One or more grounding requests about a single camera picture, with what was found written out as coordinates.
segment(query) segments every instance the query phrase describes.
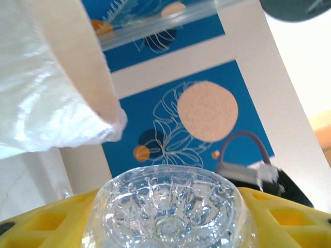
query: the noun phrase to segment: white wall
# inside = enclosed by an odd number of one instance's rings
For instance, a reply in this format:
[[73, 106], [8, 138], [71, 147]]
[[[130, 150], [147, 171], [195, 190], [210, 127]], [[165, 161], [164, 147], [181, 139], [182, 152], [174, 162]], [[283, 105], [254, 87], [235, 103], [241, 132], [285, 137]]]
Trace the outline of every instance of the white wall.
[[59, 149], [0, 160], [0, 221], [63, 198], [71, 190]]
[[306, 22], [267, 21], [306, 115], [330, 110], [331, 10]]

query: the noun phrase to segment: blue poster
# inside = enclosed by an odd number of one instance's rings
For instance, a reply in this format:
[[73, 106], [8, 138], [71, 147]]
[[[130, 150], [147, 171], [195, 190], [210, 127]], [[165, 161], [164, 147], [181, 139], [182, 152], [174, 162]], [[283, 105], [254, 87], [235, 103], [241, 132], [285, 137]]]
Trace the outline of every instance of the blue poster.
[[218, 15], [213, 15], [108, 50], [104, 54], [110, 71], [115, 72], [224, 34]]
[[[254, 133], [274, 155], [235, 60], [120, 102], [128, 116], [123, 138], [103, 144], [113, 177], [155, 164], [215, 171], [224, 139], [236, 131]], [[252, 140], [238, 137], [224, 161], [247, 166], [261, 161], [261, 155]]]

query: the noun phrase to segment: wall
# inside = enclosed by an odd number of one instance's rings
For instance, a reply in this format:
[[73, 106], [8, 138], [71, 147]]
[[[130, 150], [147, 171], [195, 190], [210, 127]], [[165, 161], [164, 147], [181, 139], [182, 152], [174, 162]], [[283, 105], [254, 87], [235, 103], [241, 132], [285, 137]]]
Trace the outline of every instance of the wall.
[[59, 149], [0, 160], [0, 221], [64, 197], [71, 190]]

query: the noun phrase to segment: plastic bag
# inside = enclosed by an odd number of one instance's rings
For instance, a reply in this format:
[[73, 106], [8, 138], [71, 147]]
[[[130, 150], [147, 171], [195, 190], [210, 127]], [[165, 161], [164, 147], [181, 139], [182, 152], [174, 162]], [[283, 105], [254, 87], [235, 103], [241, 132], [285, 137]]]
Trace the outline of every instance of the plastic bag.
[[[0, 3], [0, 145], [43, 151], [117, 141], [127, 118], [85, 10], [78, 0], [52, 2]], [[53, 24], [66, 11], [72, 18]], [[79, 33], [67, 32], [72, 19]]]

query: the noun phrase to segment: purple cable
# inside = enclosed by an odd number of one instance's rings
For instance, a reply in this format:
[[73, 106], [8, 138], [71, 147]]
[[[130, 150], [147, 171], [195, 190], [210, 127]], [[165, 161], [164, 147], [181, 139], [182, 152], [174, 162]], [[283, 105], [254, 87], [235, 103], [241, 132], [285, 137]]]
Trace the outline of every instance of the purple cable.
[[271, 164], [271, 161], [270, 161], [268, 152], [265, 149], [262, 141], [255, 134], [253, 134], [253, 133], [251, 133], [249, 131], [238, 131], [238, 132], [235, 132], [235, 133], [233, 133], [233, 134], [231, 134], [231, 135], [228, 136], [228, 138], [222, 144], [222, 147], [220, 149], [220, 155], [218, 157], [218, 160], [220, 162], [223, 162], [224, 153], [225, 153], [225, 150], [226, 150], [228, 144], [230, 143], [230, 141], [232, 141], [233, 139], [237, 138], [238, 136], [248, 136], [248, 137], [250, 137], [256, 143], [256, 145], [258, 146], [258, 148], [260, 150], [260, 153], [262, 155], [263, 162], [265, 164]]

